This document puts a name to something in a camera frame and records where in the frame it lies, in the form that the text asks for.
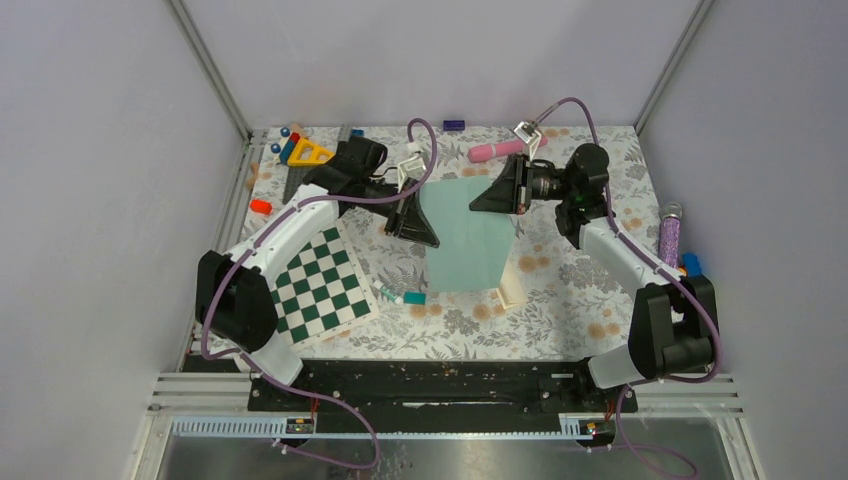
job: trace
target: white wall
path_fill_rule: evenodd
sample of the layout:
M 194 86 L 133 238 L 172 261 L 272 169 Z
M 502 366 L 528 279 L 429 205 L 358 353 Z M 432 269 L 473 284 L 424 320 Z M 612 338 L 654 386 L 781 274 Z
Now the white wall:
M 848 3 L 717 2 L 642 135 L 769 479 L 848 468 Z
M 506 125 L 569 95 L 632 125 L 697 0 L 186 4 L 254 127 Z M 573 106 L 549 121 L 585 123 Z
M 120 478 L 239 148 L 164 1 L 0 6 L 0 478 Z

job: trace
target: floral tablecloth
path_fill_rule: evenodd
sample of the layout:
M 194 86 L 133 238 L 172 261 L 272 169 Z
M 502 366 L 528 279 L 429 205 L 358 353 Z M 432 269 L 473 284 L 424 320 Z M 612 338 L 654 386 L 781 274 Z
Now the floral tablecloth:
M 307 136 L 335 149 L 338 128 L 305 128 Z M 406 127 L 365 128 L 365 135 L 388 147 L 386 165 L 404 160 Z M 548 127 L 549 143 L 537 158 L 564 165 L 574 149 L 591 141 L 586 127 Z M 610 188 L 618 221 L 656 251 L 657 200 L 632 127 L 600 127 L 601 145 L 610 155 Z M 429 145 L 427 132 L 416 139 Z M 470 127 L 463 132 L 437 129 L 439 166 L 430 181 L 470 175 L 494 179 L 505 159 L 472 164 L 468 149 L 513 140 L 509 127 Z M 278 128 L 269 143 L 280 138 Z M 288 167 L 266 145 L 252 198 L 283 206 Z M 306 358 L 575 360 L 610 350 L 627 339 L 633 303 L 606 270 L 571 247 L 554 225 L 554 202 L 535 202 L 521 217 L 511 217 L 515 242 L 510 262 L 518 268 L 529 303 L 504 311 L 495 291 L 438 293 L 425 306 L 381 301 L 380 315 L 367 325 L 300 352 Z M 267 221 L 249 211 L 242 238 Z M 362 209 L 342 218 L 366 275 L 393 290 L 427 292 L 424 247 L 382 233 L 385 219 Z

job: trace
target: green and white checkerboard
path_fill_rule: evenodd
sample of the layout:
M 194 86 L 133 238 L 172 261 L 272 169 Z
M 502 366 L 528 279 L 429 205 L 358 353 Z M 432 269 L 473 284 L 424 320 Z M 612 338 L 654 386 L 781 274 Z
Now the green and white checkerboard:
M 359 262 L 345 248 L 341 222 L 317 235 L 277 277 L 271 292 L 277 330 L 292 350 L 307 348 L 377 316 L 377 302 Z

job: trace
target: cable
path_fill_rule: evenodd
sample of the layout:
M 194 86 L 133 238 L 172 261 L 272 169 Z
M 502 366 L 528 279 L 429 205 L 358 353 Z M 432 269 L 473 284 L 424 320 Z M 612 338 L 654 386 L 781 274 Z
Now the cable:
M 615 413 L 615 402 L 613 400 L 609 401 L 609 405 L 607 405 L 607 413 L 604 415 L 604 422 L 609 422 L 609 419 L 612 417 L 612 414 Z
M 318 411 L 318 404 L 321 403 L 317 398 L 312 399 L 312 406 L 309 407 L 309 419 L 315 421 L 315 412 Z
M 277 217 L 270 225 L 268 225 L 268 227 L 253 242 L 253 248 L 254 249 L 259 248 L 262 245 L 262 243 L 265 242 L 265 240 L 268 238 L 268 236 L 274 230 L 276 230 L 277 227 L 279 227 L 283 222 L 285 222 L 285 220 L 287 218 L 289 218 L 292 214 L 294 214 L 297 211 L 300 211 L 301 208 L 303 208 L 303 207 L 305 207 L 305 206 L 307 206 L 311 203 L 323 202 L 323 201 L 337 201 L 337 202 L 348 202 L 348 203 L 358 203 L 358 204 L 368 204 L 368 205 L 379 205 L 381 203 L 395 202 L 395 201 L 398 201 L 398 200 L 402 200 L 406 197 L 409 197 L 410 195 L 414 195 L 415 192 L 417 192 L 418 190 L 421 189 L 421 187 L 424 185 L 424 183 L 427 181 L 427 179 L 430 178 L 430 175 L 433 173 L 433 170 L 436 168 L 436 165 L 438 164 L 438 143 L 436 142 L 436 132 L 433 131 L 433 127 L 426 120 L 424 120 L 422 118 L 413 118 L 412 120 L 410 120 L 409 124 L 407 124 L 407 126 L 406 126 L 406 136 L 407 136 L 407 138 L 409 139 L 410 142 L 412 142 L 414 140 L 414 138 L 412 136 L 412 127 L 416 123 L 422 125 L 424 128 L 427 129 L 427 133 L 430 135 L 431 150 L 430 150 L 430 163 L 428 163 L 428 165 L 427 165 L 427 169 L 424 172 L 424 176 L 422 176 L 421 180 L 418 181 L 415 185 L 413 185 L 408 190 L 405 190 L 401 193 L 398 193 L 396 195 L 392 195 L 390 197 L 383 197 L 383 198 L 357 198 L 357 197 L 348 197 L 348 196 L 345 196 L 345 195 L 322 195 L 322 196 L 318 196 L 318 197 L 307 198 L 305 200 L 298 202 L 296 206 L 286 210 L 279 217 Z M 230 280 L 232 280 L 233 276 L 238 271 L 239 267 L 241 267 L 244 264 L 244 262 L 246 262 L 247 259 L 250 258 L 250 256 L 254 252 L 255 252 L 255 250 L 247 249 L 241 255 L 241 257 L 239 257 L 233 263 L 233 266 L 230 267 L 230 269 L 224 275 L 224 278 L 221 279 L 221 283 L 218 285 L 218 288 L 215 290 L 215 294 L 212 296 L 212 301 L 209 303 L 209 310 L 206 312 L 206 317 L 203 319 L 203 330 L 202 330 L 201 342 L 200 342 L 200 354 L 206 360 L 215 360 L 215 359 L 223 357 L 224 355 L 229 355 L 229 354 L 239 354 L 241 356 L 241 358 L 245 361 L 245 363 L 250 365 L 251 368 L 253 368 L 257 372 L 260 372 L 261 377 L 263 379 L 265 379 L 265 381 L 267 381 L 271 385 L 274 385 L 275 387 L 279 388 L 280 390 L 283 390 L 283 391 L 286 391 L 286 392 L 289 392 L 289 393 L 294 393 L 296 395 L 301 395 L 301 396 L 304 396 L 304 397 L 315 398 L 315 399 L 325 400 L 325 401 L 328 401 L 328 402 L 331 402 L 331 403 L 335 403 L 336 405 L 339 405 L 340 407 L 349 411 L 360 422 L 362 422 L 362 424 L 365 426 L 365 429 L 368 430 L 368 433 L 371 434 L 371 441 L 374 444 L 374 460 L 371 461 L 371 463 L 365 464 L 365 465 L 360 465 L 360 464 L 343 462 L 343 461 L 340 461 L 340 460 L 335 460 L 335 459 L 332 459 L 332 458 L 329 458 L 329 457 L 325 457 L 323 455 L 318 455 L 318 454 L 315 454 L 315 453 L 303 451 L 303 450 L 300 450 L 300 449 L 297 449 L 297 448 L 287 448 L 286 451 L 295 452 L 299 455 L 304 455 L 306 457 L 314 458 L 314 459 L 317 459 L 317 460 L 322 460 L 322 461 L 332 463 L 334 465 L 346 467 L 346 468 L 354 468 L 354 469 L 373 468 L 380 461 L 380 443 L 377 440 L 377 434 L 375 433 L 374 428 L 371 426 L 370 423 L 368 423 L 368 420 L 366 420 L 365 417 L 363 417 L 362 414 L 357 412 L 353 407 L 351 407 L 350 405 L 348 405 L 344 401 L 335 399 L 333 397 L 328 397 L 328 396 L 322 395 L 320 393 L 307 392 L 305 390 L 299 390 L 297 388 L 285 385 L 284 383 L 275 379 L 271 375 L 268 375 L 267 373 L 263 372 L 262 369 L 256 364 L 256 362 L 254 362 L 253 359 L 250 358 L 250 355 L 248 355 L 247 353 L 241 352 L 241 349 L 239 349 L 239 348 L 228 348 L 224 351 L 221 351 L 221 352 L 218 352 L 218 353 L 215 353 L 215 354 L 209 352 L 209 345 L 208 345 L 209 330 L 210 330 L 210 327 L 212 326 L 212 319 L 215 317 L 215 310 L 217 310 L 217 308 L 218 308 L 218 303 L 221 301 L 221 297 L 223 297 L 224 292 L 227 290 L 227 286 L 230 283 Z
M 694 472 L 694 474 L 690 477 L 680 477 L 680 478 L 700 478 L 700 472 L 698 471 L 698 466 L 695 465 L 695 462 L 693 462 L 690 458 L 686 457 L 685 455 L 678 452 L 677 450 L 674 450 L 674 449 L 668 448 L 668 447 L 661 447 L 659 445 L 645 445 L 645 444 L 642 444 L 642 443 L 634 443 L 633 448 L 635 448 L 636 450 L 645 450 L 645 451 L 649 451 L 649 452 L 664 453 L 666 455 L 671 455 L 672 457 L 674 457 L 674 458 L 680 460 L 681 462 L 685 463 L 686 465 L 688 465 L 689 468 L 691 468 L 692 471 Z M 627 445 L 606 445 L 605 447 L 595 447 L 595 448 L 566 447 L 566 448 L 559 448 L 557 450 L 561 451 L 561 452 L 603 453 L 603 452 L 611 452 L 613 450 L 624 450 L 624 449 L 629 449 L 629 447 Z
M 592 121 L 592 115 L 589 114 L 589 109 L 586 107 L 586 104 L 583 103 L 583 101 L 581 101 L 580 99 L 578 99 L 576 97 L 563 98 L 562 100 L 560 100 L 560 101 L 556 102 L 555 104 L 551 105 L 550 107 L 548 107 L 547 110 L 545 110 L 544 112 L 542 112 L 541 115 L 536 117 L 536 120 L 535 120 L 536 125 L 538 126 L 538 124 L 540 122 L 542 122 L 544 119 L 548 118 L 548 116 L 551 113 L 553 113 L 554 110 L 559 108 L 560 105 L 562 105 L 564 103 L 568 103 L 568 102 L 576 103 L 583 110 L 583 113 L 586 115 L 586 122 L 589 124 L 589 131 L 592 133 L 592 140 L 595 142 L 595 145 L 600 146 L 600 142 L 598 141 L 598 134 L 595 131 L 595 123 Z M 716 375 L 718 375 L 720 365 L 721 365 L 721 360 L 722 360 L 723 354 L 724 354 L 722 347 L 721 347 L 721 339 L 719 338 L 718 328 L 716 327 L 715 320 L 713 320 L 712 316 L 710 316 L 710 314 L 707 312 L 707 310 L 704 308 L 704 306 L 701 305 L 701 302 L 699 302 L 698 299 L 695 298 L 695 296 L 692 295 L 692 293 L 689 292 L 689 290 L 686 287 L 684 287 L 683 284 L 680 283 L 679 280 L 677 280 L 677 278 L 675 278 L 673 275 L 667 273 L 665 270 L 660 269 L 659 264 L 655 263 L 650 257 L 645 255 L 642 252 L 642 250 L 640 248 L 638 248 L 636 246 L 636 244 L 634 244 L 632 241 L 630 241 L 630 239 L 628 239 L 626 236 L 619 235 L 621 233 L 621 229 L 618 227 L 618 224 L 615 223 L 615 218 L 613 217 L 612 192 L 610 191 L 609 182 L 607 182 L 606 186 L 604 187 L 604 194 L 607 197 L 607 223 L 609 224 L 610 229 L 613 231 L 613 233 L 615 233 L 616 238 L 621 240 L 621 242 L 624 243 L 627 246 L 627 248 L 629 248 L 637 257 L 639 257 L 643 262 L 648 264 L 651 267 L 652 270 L 657 272 L 660 276 L 662 276 L 664 279 L 666 279 L 669 283 L 674 285 L 674 287 L 677 288 L 680 291 L 681 294 L 683 294 L 683 296 L 686 298 L 686 300 L 688 300 L 689 303 L 691 303 L 692 306 L 695 307 L 695 310 L 698 312 L 698 315 L 700 315 L 701 318 L 703 318 L 705 320 L 704 323 L 707 324 L 707 328 L 710 331 L 710 335 L 712 335 L 713 346 L 715 347 L 715 361 L 713 362 L 713 368 L 710 369 L 710 371 L 707 372 L 706 375 L 704 375 L 703 377 L 700 377 L 700 378 L 686 378 L 686 377 L 679 377 L 677 375 L 668 375 L 666 378 L 671 379 L 671 380 L 675 380 L 675 381 L 678 381 L 678 382 L 683 382 L 683 383 L 705 383 L 705 382 L 709 382 L 710 380 L 715 378 Z M 635 382 L 634 385 L 642 385 L 642 384 L 650 383 L 650 382 L 651 381 Z M 622 440 L 624 440 L 625 446 L 627 446 L 627 448 L 630 449 L 630 451 L 633 453 L 633 455 L 636 455 L 636 458 L 638 458 L 639 461 L 644 463 L 648 468 L 650 468 L 655 473 L 657 473 L 661 476 L 664 476 L 664 477 L 667 477 L 667 478 L 674 478 L 674 479 L 678 479 L 678 478 L 679 479 L 698 478 L 698 469 L 695 467 L 695 464 L 691 460 L 684 457 L 682 454 L 680 454 L 678 452 L 674 452 L 673 450 L 670 450 L 667 453 L 671 453 L 672 455 L 682 459 L 689 466 L 691 466 L 692 469 L 693 469 L 692 475 L 690 475 L 690 476 L 673 475 L 673 474 L 668 473 L 667 471 L 657 467 L 656 465 L 648 462 L 647 459 L 645 459 L 643 456 L 639 455 L 639 453 L 636 451 L 637 446 L 630 443 L 630 440 L 627 438 L 627 434 L 624 433 L 624 429 L 621 427 L 621 406 L 624 403 L 624 397 L 627 395 L 628 391 L 630 391 L 630 385 L 625 385 L 621 389 L 621 392 L 618 396 L 618 402 L 616 402 L 616 408 L 615 408 L 615 423 L 616 423 L 616 425 L 618 425 L 618 431 L 621 432 L 621 438 L 622 438 Z
M 245 361 L 245 363 L 250 365 L 250 367 L 252 369 L 256 370 L 257 372 L 262 371 L 262 369 L 259 367 L 259 365 L 257 365 L 253 361 L 253 359 L 250 358 L 250 355 L 248 355 L 246 353 L 242 353 L 241 358 L 242 358 L 242 360 Z M 377 440 L 377 432 L 374 431 L 374 427 L 371 426 L 371 424 L 368 422 L 368 420 L 366 420 L 365 417 L 363 417 L 361 413 L 356 411 L 356 409 L 351 407 L 347 402 L 345 402 L 343 400 L 338 400 L 338 399 L 330 397 L 328 395 L 322 395 L 320 393 L 315 393 L 315 392 L 307 392 L 306 390 L 300 390 L 298 388 L 290 387 L 290 386 L 284 384 L 283 382 L 280 382 L 276 378 L 268 375 L 267 373 L 262 373 L 261 377 L 266 382 L 270 383 L 271 385 L 273 385 L 273 386 L 275 386 L 275 387 L 277 387 L 280 390 L 283 390 L 285 392 L 293 393 L 295 395 L 300 395 L 300 396 L 303 396 L 303 397 L 315 398 L 315 399 L 318 399 L 318 400 L 325 400 L 325 401 L 328 401 L 328 402 L 331 402 L 331 403 L 335 403 L 336 405 L 344 408 L 345 410 L 347 410 L 348 412 L 353 414 L 353 416 L 356 417 L 357 420 L 362 422 L 362 425 L 365 426 L 365 429 L 368 430 L 368 433 L 371 435 L 371 443 L 374 444 L 374 459 L 371 460 L 371 462 L 369 462 L 367 464 L 350 463 L 350 462 L 345 462 L 343 460 L 336 460 L 334 458 L 325 457 L 324 455 L 320 455 L 320 454 L 317 454 L 317 453 L 307 452 L 306 450 L 301 450 L 300 448 L 287 448 L 286 449 L 287 452 L 292 452 L 292 453 L 296 453 L 298 455 L 303 455 L 304 457 L 314 458 L 316 460 L 321 460 L 323 462 L 332 463 L 333 465 L 338 465 L 340 467 L 353 468 L 353 469 L 357 469 L 357 470 L 367 470 L 369 468 L 374 468 L 374 467 L 377 466 L 378 463 L 380 463 L 380 442 Z
M 388 167 L 387 169 L 383 170 L 383 173 L 381 173 L 381 174 L 379 174 L 379 175 L 377 175 L 376 173 L 374 173 L 374 174 L 372 174 L 369 178 L 373 178 L 373 179 L 375 179 L 375 180 L 376 180 L 376 179 L 383 178 L 383 177 L 385 177 L 385 176 L 386 176 L 386 174 L 387 174 L 387 173 L 389 173 L 389 172 L 390 172 L 390 171 L 392 171 L 392 170 L 397 170 L 397 167 Z

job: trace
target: pink cylinder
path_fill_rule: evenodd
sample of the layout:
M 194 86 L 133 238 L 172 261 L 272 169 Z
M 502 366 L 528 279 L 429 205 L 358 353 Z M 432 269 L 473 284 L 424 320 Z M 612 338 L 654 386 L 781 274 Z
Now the pink cylinder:
M 548 144 L 548 137 L 542 137 L 539 146 L 543 147 Z M 488 145 L 477 145 L 468 149 L 468 159 L 473 163 L 485 162 L 495 157 L 505 157 L 513 153 L 518 153 L 524 148 L 524 142 L 521 140 L 513 140 L 511 142 L 498 143 L 497 145 L 490 143 Z

